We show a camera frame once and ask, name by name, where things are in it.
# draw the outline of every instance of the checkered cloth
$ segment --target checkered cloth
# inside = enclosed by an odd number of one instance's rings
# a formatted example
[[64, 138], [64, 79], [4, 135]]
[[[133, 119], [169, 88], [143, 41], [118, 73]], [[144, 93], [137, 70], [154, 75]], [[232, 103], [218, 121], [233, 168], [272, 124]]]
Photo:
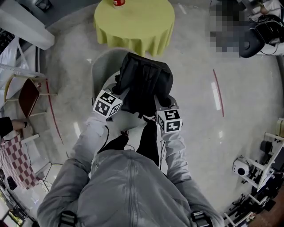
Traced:
[[39, 183], [26, 154], [23, 153], [20, 136], [16, 136], [1, 147], [3, 150], [3, 171], [11, 176], [21, 188], [29, 189]]

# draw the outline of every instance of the round table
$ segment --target round table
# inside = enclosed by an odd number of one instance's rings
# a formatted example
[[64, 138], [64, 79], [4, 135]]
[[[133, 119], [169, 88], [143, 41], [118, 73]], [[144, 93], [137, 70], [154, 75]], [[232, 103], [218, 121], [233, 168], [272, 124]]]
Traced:
[[170, 43], [174, 9], [167, 0], [126, 0], [115, 9], [113, 0], [102, 0], [94, 15], [98, 43], [126, 47], [140, 56], [160, 55]]

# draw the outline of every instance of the jacket sleeve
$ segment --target jacket sleeve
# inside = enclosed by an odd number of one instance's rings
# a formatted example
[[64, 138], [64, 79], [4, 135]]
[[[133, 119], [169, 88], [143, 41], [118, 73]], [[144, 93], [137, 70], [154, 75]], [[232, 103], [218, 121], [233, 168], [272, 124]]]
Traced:
[[58, 227], [60, 214], [65, 210], [76, 213], [78, 197], [89, 182], [88, 173], [104, 125], [104, 118], [96, 113], [87, 120], [87, 129], [81, 133], [70, 158], [62, 166], [50, 192], [39, 206], [37, 218], [41, 227]]
[[181, 135], [163, 133], [166, 142], [167, 177], [187, 199], [192, 211], [203, 211], [212, 221], [214, 227], [224, 226], [223, 218], [203, 196], [196, 182], [191, 178], [186, 160], [185, 144]]

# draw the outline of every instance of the red can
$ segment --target red can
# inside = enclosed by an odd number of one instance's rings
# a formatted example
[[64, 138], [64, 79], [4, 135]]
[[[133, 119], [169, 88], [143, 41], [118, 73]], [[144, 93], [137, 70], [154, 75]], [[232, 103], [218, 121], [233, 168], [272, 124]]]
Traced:
[[114, 8], [122, 7], [125, 4], [125, 0], [114, 0]]

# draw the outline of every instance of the black backpack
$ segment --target black backpack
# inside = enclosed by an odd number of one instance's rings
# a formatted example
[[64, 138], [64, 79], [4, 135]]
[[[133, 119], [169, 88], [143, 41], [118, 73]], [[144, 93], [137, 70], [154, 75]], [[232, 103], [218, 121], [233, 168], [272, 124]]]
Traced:
[[139, 117], [154, 116], [156, 106], [154, 95], [161, 106], [170, 106], [168, 98], [173, 85], [173, 75], [166, 63], [153, 61], [139, 55], [128, 53], [123, 60], [120, 75], [117, 75], [114, 94], [122, 94], [130, 88], [122, 105], [122, 110], [132, 114], [138, 112]]

